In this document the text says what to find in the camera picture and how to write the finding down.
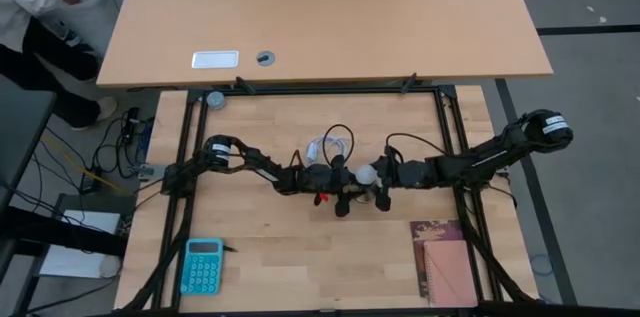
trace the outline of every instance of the black metal frame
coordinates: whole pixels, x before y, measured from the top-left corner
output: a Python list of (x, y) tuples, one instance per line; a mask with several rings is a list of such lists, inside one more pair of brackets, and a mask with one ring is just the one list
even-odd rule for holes
[[(373, 93), (400, 93), (400, 89), (397, 87), (375, 87), (375, 86), (320, 86), (320, 87), (270, 87), (260, 89), (234, 89), (234, 88), (218, 88), (217, 91), (224, 93), (227, 96), (253, 96), (253, 95), (318, 95), (318, 94), (373, 94)], [(460, 114), (460, 106), (458, 104), (457, 95), (455, 93), (454, 86), (410, 86), (408, 89), (404, 89), (403, 92), (407, 93), (432, 93), (436, 104), (436, 111), (440, 123), (440, 129), (442, 132), (443, 141), (445, 143), (445, 150), (449, 153), (453, 153), (453, 143), (451, 138), (451, 131), (449, 130), (447, 123), (447, 111), (445, 109), (445, 98), (450, 103), (451, 113), (453, 116), (454, 124), (456, 127), (456, 134), (458, 135), (460, 147), (463, 151), (468, 149), (468, 142), (464, 131), (464, 123)], [(202, 101), (206, 99), (206, 95), (211, 90), (190, 90), (184, 113), (184, 120), (181, 129), (180, 142), (178, 145), (178, 153), (176, 160), (181, 162), (185, 160), (186, 149), (189, 140), (189, 130), (191, 127), (191, 120), (193, 110), (195, 108), (198, 97), (202, 98)], [(198, 126), (196, 130), (196, 141), (194, 148), (200, 148), (204, 139), (204, 130), (207, 122), (208, 107), (206, 103), (200, 105), (200, 116), (198, 120)], [(454, 188), (454, 199), (457, 206), (457, 212), (467, 213), (465, 206), (465, 191), (460, 188)], [(184, 209), (183, 221), (187, 221), (190, 228), (191, 218), (193, 213), (193, 204), (195, 200), (195, 188), (186, 196), (174, 196), (170, 197), (169, 208), (167, 211), (167, 220), (165, 222), (164, 235), (162, 238), (162, 251), (160, 256), (162, 257), (167, 250), (167, 247), (171, 243), (173, 236), (173, 225), (175, 223), (175, 214), (177, 212), (177, 201), (179, 198), (186, 198), (186, 205)], [(487, 229), (487, 223), (482, 206), (482, 200), (480, 194), (477, 191), (471, 192), (471, 200), (474, 207), (474, 216), (478, 226), (479, 236), (481, 243), (491, 251), (491, 241), (489, 239), (489, 233)], [(478, 271), (478, 264), (476, 261), (475, 249), (469, 238), (465, 236), (467, 241), (467, 250), (469, 252), (469, 260), (472, 270), (472, 276), (474, 280), (474, 287), (478, 300), (484, 300), (484, 293), (480, 283), (480, 274)], [(184, 261), (185, 249), (184, 246), (180, 249), (177, 261), (177, 268), (174, 276), (174, 286), (171, 297), (171, 307), (179, 309), (180, 306), (180, 276), (182, 275), (182, 264)], [(492, 297), (497, 300), (502, 300), (502, 293), (500, 284), (494, 275), (494, 273), (488, 269), (488, 276), (490, 282), (490, 289)], [(152, 309), (160, 308), (162, 300), (162, 291), (164, 283), (156, 289), (153, 300)], [(189, 316), (309, 316), (309, 315), (336, 315), (342, 316), (398, 316), (398, 315), (468, 315), (471, 309), (457, 309), (457, 308), (406, 308), (406, 309), (371, 309), (371, 310), (342, 310), (342, 311), (269, 311), (269, 312), (204, 312), (187, 314)]]

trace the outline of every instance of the wooden table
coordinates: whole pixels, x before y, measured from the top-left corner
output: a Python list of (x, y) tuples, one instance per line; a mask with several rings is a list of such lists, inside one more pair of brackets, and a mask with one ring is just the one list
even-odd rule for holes
[[(197, 51), (238, 51), (231, 69)], [(275, 63), (262, 67), (258, 53)], [(523, 0), (125, 0), (101, 86), (540, 77)]]
[[(493, 128), (481, 88), (457, 90), (469, 144), (491, 138)], [(185, 99), (184, 91), (162, 94), (149, 163), (175, 161)], [(237, 136), (282, 164), (288, 163), (296, 148), (305, 151), (307, 143), (333, 123), (344, 123), (355, 134), (356, 146), (348, 162), (352, 170), (375, 160), (391, 132), (417, 134), (443, 147), (431, 94), (229, 97), (227, 106), (210, 111), (207, 120), (205, 137)], [(407, 159), (437, 154), (411, 139), (400, 137), (393, 145)], [(501, 178), (492, 185), (508, 190)], [(156, 191), (156, 186), (144, 190), (139, 200)], [(334, 215), (335, 201), (315, 207), (308, 195), (281, 196), (251, 172), (201, 175), (191, 237), (222, 237), (239, 252), (225, 254), (220, 294), (182, 297), (181, 311), (428, 306), (418, 294), (409, 221), (456, 219), (452, 191), (394, 189), (391, 197), (390, 212), (352, 203), (351, 213), (340, 219)], [(497, 259), (524, 291), (536, 295), (511, 199), (493, 190), (482, 192), (482, 199)], [(116, 307), (131, 300), (158, 260), (167, 202), (168, 197), (158, 196), (135, 214)], [(173, 274), (170, 269), (165, 300), (170, 296)], [(486, 276), (481, 277), (489, 295)]]

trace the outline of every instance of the gray floor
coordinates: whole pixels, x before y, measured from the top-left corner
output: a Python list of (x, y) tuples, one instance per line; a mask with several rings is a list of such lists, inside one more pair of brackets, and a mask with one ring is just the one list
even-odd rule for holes
[[(640, 23), (638, 0), (525, 0), (537, 27)], [(640, 222), (637, 195), (640, 175), (640, 34), (545, 37), (543, 44), (555, 70), (547, 80), (512, 80), (509, 88), (518, 113), (536, 108), (561, 111), (573, 127), (576, 138), (565, 151), (534, 157), (554, 227), (568, 265), (578, 301), (584, 305), (640, 308), (640, 246), (634, 236)], [(495, 127), (506, 123), (493, 81), (471, 81), (483, 88)], [(112, 91), (70, 81), (73, 89), (99, 96)], [(156, 91), (136, 94), (117, 92), (123, 106), (142, 107), (153, 115)], [(68, 138), (89, 158), (105, 126), (71, 132), (54, 118), (50, 127)], [(38, 157), (52, 165), (41, 150)], [(513, 191), (519, 200), (520, 217), (530, 256), (546, 253), (529, 201), (520, 167), (512, 168)], [(53, 202), (68, 186), (44, 172), (45, 200)], [(20, 185), (37, 193), (37, 171), (30, 166)], [(534, 261), (534, 268), (548, 268)], [(16, 258), (11, 274), (17, 281), (28, 270), (28, 258)], [(542, 295), (559, 301), (553, 276), (537, 277)], [(45, 279), (33, 306), (65, 298), (104, 283), (77, 279)], [(0, 286), (0, 316), (8, 315), (15, 288)], [(43, 316), (77, 316), (110, 310), (115, 285), (83, 300), (53, 308)]]

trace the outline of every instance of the calculator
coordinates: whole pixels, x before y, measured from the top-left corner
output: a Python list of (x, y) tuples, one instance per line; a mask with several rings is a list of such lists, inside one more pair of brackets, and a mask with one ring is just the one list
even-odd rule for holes
[(183, 295), (216, 295), (220, 288), (222, 252), (220, 238), (190, 238), (182, 267)]

